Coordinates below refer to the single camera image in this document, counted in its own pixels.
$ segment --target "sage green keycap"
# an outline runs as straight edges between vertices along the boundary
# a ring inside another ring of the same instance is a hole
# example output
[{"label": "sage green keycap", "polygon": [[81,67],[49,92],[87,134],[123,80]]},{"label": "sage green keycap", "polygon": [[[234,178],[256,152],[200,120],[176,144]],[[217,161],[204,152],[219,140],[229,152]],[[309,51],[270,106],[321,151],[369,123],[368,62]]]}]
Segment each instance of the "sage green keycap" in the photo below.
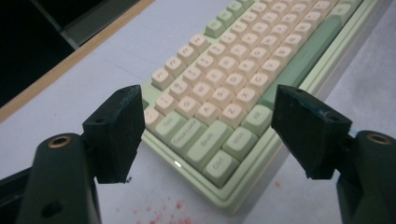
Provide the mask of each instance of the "sage green keycap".
[{"label": "sage green keycap", "polygon": [[218,38],[225,31],[225,26],[218,20],[210,21],[205,28],[205,35]]},{"label": "sage green keycap", "polygon": [[271,123],[272,110],[263,105],[255,105],[242,121],[241,126],[250,130],[257,136],[262,136]]},{"label": "sage green keycap", "polygon": [[226,152],[219,150],[212,160],[207,164],[203,174],[219,188],[230,178],[230,175],[238,167],[239,162],[228,155]]},{"label": "sage green keycap", "polygon": [[232,132],[230,126],[216,120],[192,145],[184,159],[201,172]]},{"label": "sage green keycap", "polygon": [[236,0],[236,1],[240,2],[242,6],[244,6],[244,8],[246,9],[248,9],[248,7],[250,7],[254,3],[254,0]]},{"label": "sage green keycap", "polygon": [[279,84],[298,87],[341,29],[342,23],[338,18],[325,20],[270,86],[268,91],[260,99],[259,104],[273,109],[276,88]]},{"label": "sage green keycap", "polygon": [[228,10],[222,10],[219,15],[217,16],[218,21],[224,24],[225,27],[230,27],[233,22],[236,20],[233,13]]},{"label": "sage green keycap", "polygon": [[184,157],[187,150],[206,129],[207,127],[198,119],[189,119],[169,142],[169,147]]},{"label": "sage green keycap", "polygon": [[345,25],[360,3],[361,0],[342,0],[332,9],[328,18],[336,17]]},{"label": "sage green keycap", "polygon": [[254,133],[246,128],[239,127],[222,148],[237,160],[242,161],[258,140],[259,138]]},{"label": "sage green keycap", "polygon": [[172,111],[157,125],[155,128],[155,135],[167,145],[173,135],[175,135],[186,122],[187,120],[183,116]]},{"label": "sage green keycap", "polygon": [[228,6],[227,10],[229,10],[236,18],[239,18],[244,12],[245,8],[242,6],[240,2],[232,1]]}]

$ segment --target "metal screw hole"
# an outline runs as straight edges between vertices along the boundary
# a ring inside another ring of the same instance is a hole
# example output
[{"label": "metal screw hole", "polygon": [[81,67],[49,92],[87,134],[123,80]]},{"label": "metal screw hole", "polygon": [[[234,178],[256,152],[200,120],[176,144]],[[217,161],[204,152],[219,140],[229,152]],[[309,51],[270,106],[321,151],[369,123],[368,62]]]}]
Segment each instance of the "metal screw hole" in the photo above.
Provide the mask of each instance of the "metal screw hole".
[{"label": "metal screw hole", "polygon": [[381,145],[390,145],[391,142],[390,140],[384,136],[384,135],[380,135],[377,133],[370,133],[367,134],[367,138],[375,143],[381,144]]},{"label": "metal screw hole", "polygon": [[64,147],[70,143],[72,138],[70,136],[60,136],[49,141],[50,148]]}]

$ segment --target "red stain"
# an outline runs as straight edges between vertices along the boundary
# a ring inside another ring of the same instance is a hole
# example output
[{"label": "red stain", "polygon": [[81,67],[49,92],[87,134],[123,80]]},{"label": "red stain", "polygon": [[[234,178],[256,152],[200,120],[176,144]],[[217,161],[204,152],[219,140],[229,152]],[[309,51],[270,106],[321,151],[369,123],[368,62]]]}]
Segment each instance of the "red stain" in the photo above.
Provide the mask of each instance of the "red stain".
[{"label": "red stain", "polygon": [[177,201],[177,204],[176,204],[177,210],[180,210],[182,206],[183,206],[183,201],[181,201],[181,200]]},{"label": "red stain", "polygon": [[279,181],[275,182],[275,186],[276,186],[277,189],[282,189],[282,187],[280,186],[280,182]]},{"label": "red stain", "polygon": [[186,217],[184,219],[179,220],[177,224],[191,224],[191,219],[189,217]]}]

